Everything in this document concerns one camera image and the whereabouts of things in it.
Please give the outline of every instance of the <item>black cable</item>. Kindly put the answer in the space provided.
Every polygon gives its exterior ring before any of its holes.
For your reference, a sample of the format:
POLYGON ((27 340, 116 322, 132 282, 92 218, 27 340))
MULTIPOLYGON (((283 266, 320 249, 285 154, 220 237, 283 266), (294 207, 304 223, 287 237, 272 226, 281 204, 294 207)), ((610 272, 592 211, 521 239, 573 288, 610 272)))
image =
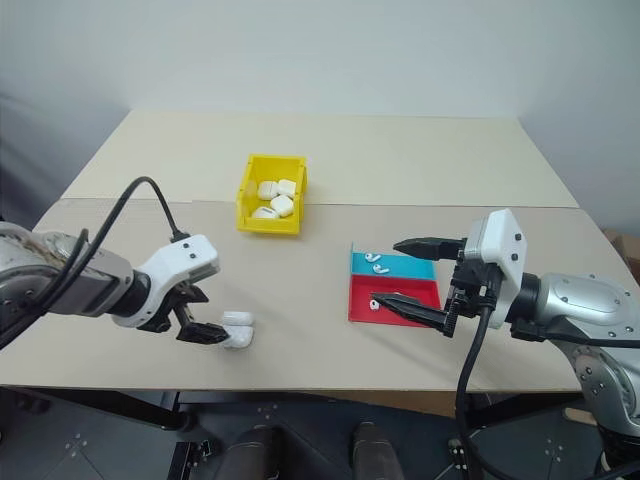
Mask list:
POLYGON ((583 338, 567 333, 545 332, 547 340, 560 340, 563 342, 577 343, 579 345, 589 345, 590 347, 611 347, 611 348, 640 348, 640 340, 613 340, 608 338, 583 338))
MULTIPOLYGON (((494 477, 499 480, 517 480, 515 477, 512 477, 500 469, 491 465, 478 451, 478 447, 475 445, 471 437, 469 436, 469 429, 467 426, 467 418, 465 414, 465 395, 467 393, 467 385, 469 384, 469 378, 471 377, 471 372, 473 371, 473 367, 478 358, 478 354, 480 353, 480 349, 482 348, 482 343, 484 341, 485 334, 487 333, 487 328, 489 327, 489 318, 491 317, 491 312, 493 309, 491 307, 483 307, 480 309, 480 321, 478 322, 478 328, 476 329, 475 336, 473 337, 473 341, 471 342, 471 347, 469 348, 469 353, 467 353, 467 358, 464 361, 464 365, 462 366, 462 370, 460 372, 460 377, 458 378, 458 386, 456 388, 456 402, 455 402, 455 410, 456 410, 456 423, 458 425, 458 430, 460 433, 460 440, 462 441, 462 445, 464 446, 467 453, 469 453, 469 457, 473 457, 477 461, 477 463, 487 472, 489 472, 494 477)), ((608 472, 602 472, 597 475, 588 477, 586 480, 615 480, 624 475, 628 475, 633 472, 640 471, 640 460, 628 463, 626 465, 621 465, 613 470, 609 470, 608 472)), ((474 465, 472 462, 469 462, 469 473, 471 478, 480 473, 480 477, 482 478, 482 473, 474 470, 474 465)))
MULTIPOLYGON (((53 282, 47 285, 46 288, 42 291, 42 293, 40 293, 38 298, 39 305, 43 306, 46 302, 49 301, 49 299, 53 295, 55 295, 56 290, 60 288, 60 285, 62 285, 62 283, 65 281, 65 279, 69 275, 69 272, 71 271, 71 268, 73 267, 73 265, 76 263, 76 260, 78 260, 78 257, 82 252, 82 247, 84 247, 88 239, 89 239, 89 230, 87 230, 86 228, 83 228, 82 231, 80 232, 80 235, 78 235, 78 238, 76 239, 76 243, 73 245, 73 250, 69 254, 67 261, 64 263, 62 270, 60 270, 58 275, 56 275, 56 278, 53 280, 53 282)), ((41 317, 45 313, 47 313, 47 311, 42 309, 42 307, 40 307, 40 312, 38 314, 38 317, 41 317)))
MULTIPOLYGON (((69 254, 69 257, 67 258, 66 262, 64 263, 62 270, 60 270, 56 278, 40 294, 39 301, 38 301, 39 304, 42 304, 42 302, 46 298, 53 295, 55 293, 55 290, 60 286, 60 284, 67 277, 67 275, 69 274, 69 271, 71 270, 73 265, 76 263, 76 260, 80 256, 80 253, 82 252, 82 248, 87 242, 88 237, 89 237, 89 230, 87 230, 86 228, 83 228, 82 231, 80 232, 80 235, 78 236, 78 239, 76 240, 76 243, 73 245, 73 250, 69 254)), ((43 310, 41 307, 39 307, 39 304, 36 304, 35 308, 37 310, 34 312, 33 315, 26 316, 25 319, 13 324, 6 330, 4 330, 2 328, 2 325, 0 325, 0 333, 1 333, 0 350, 6 347, 18 335, 20 335, 27 328, 33 325, 36 322, 36 320, 38 320, 41 316, 47 313, 46 310, 43 310)))
POLYGON ((160 201, 162 209, 164 210, 164 213, 167 217, 167 222, 169 222, 169 226, 171 227, 171 232, 173 234, 172 241, 179 240, 181 238, 184 238, 185 236, 188 236, 187 234, 181 232, 176 226, 173 215, 171 214, 171 210, 169 210, 169 205, 167 205, 167 201, 165 200, 164 195, 162 195, 158 184, 149 177, 136 178, 129 184, 125 191, 122 192, 122 195, 120 195, 120 198, 111 209, 111 212, 100 227, 100 230, 93 239, 93 242, 91 242, 89 248, 79 260, 78 265, 66 275, 66 278, 63 278, 63 281, 58 290, 48 300, 43 302, 41 308, 45 313, 66 293, 69 287, 71 287, 71 285, 73 285, 73 283, 78 279, 82 271, 86 268, 86 266, 89 264, 93 256, 96 254, 96 252, 104 242, 104 239, 109 233, 109 230, 111 230, 111 227, 113 227, 113 224, 118 218, 118 215, 120 215, 120 212, 122 212, 122 209, 133 194, 134 190, 143 183, 148 183, 149 185, 151 185, 156 195, 158 196, 158 200, 160 201))

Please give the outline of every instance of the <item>gray wall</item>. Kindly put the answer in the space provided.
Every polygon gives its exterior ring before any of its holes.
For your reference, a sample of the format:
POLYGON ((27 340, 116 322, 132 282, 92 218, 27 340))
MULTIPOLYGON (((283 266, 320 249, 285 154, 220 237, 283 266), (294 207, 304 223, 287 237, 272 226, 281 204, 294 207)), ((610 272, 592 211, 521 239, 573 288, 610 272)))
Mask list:
POLYGON ((148 107, 517 116, 640 235, 634 0, 0 0, 0 22, 0 188, 27 225, 148 107))

